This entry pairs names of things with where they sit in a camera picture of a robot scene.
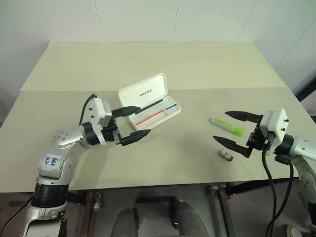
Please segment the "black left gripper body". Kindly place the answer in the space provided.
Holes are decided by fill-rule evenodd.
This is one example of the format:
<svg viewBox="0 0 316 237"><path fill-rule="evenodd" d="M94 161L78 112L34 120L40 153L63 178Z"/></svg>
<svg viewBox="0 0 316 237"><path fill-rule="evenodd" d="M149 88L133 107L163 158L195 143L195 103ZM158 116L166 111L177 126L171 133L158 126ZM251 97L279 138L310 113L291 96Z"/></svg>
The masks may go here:
<svg viewBox="0 0 316 237"><path fill-rule="evenodd" d="M103 127L102 135L105 142L115 142L116 145L121 144L121 135L115 118L112 118L108 125Z"/></svg>

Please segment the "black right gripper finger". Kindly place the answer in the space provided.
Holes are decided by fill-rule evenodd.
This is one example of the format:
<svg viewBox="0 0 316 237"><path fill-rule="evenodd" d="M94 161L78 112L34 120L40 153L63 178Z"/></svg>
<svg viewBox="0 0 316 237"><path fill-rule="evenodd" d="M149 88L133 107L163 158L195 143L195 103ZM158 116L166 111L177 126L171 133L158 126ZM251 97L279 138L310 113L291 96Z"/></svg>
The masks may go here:
<svg viewBox="0 0 316 237"><path fill-rule="evenodd" d="M245 111L226 111L226 115L241 121L260 122L263 115L256 115Z"/></svg>
<svg viewBox="0 0 316 237"><path fill-rule="evenodd" d="M234 152L237 152L244 157L248 158L251 154L250 150L246 147L238 145L235 141L224 138L224 137L219 137L219 136L213 136L213 138L223 145L225 148L232 150Z"/></svg>

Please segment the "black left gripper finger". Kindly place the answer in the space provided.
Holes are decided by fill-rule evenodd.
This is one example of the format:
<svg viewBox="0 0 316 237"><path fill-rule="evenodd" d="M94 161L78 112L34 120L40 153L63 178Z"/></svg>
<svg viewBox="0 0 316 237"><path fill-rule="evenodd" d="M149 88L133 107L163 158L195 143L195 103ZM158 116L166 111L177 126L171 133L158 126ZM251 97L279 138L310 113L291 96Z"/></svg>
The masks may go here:
<svg viewBox="0 0 316 237"><path fill-rule="evenodd" d="M142 138L144 138L145 136L147 136L150 132L151 132L150 129L134 131L134 132L130 133L129 136L121 137L120 144L122 146L126 146L129 144L135 143L135 142L141 140Z"/></svg>
<svg viewBox="0 0 316 237"><path fill-rule="evenodd" d="M127 107L122 107L122 108L118 108L115 110L112 110L112 118L116 119L119 117L126 117L129 115L132 115L134 113L136 113L137 111L141 110L140 107L136 107L136 106L127 106Z"/></svg>

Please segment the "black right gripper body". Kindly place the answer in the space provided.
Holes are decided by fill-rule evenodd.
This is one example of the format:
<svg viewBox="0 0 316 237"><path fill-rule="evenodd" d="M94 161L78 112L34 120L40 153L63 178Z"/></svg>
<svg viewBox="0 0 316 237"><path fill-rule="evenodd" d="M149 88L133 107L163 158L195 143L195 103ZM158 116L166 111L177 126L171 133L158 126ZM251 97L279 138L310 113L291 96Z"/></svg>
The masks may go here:
<svg viewBox="0 0 316 237"><path fill-rule="evenodd" d="M274 139L275 133L268 131L266 128L263 128L262 130L260 128L260 123L258 122L246 143L248 148L245 157L249 158L253 149L266 152L269 151Z"/></svg>

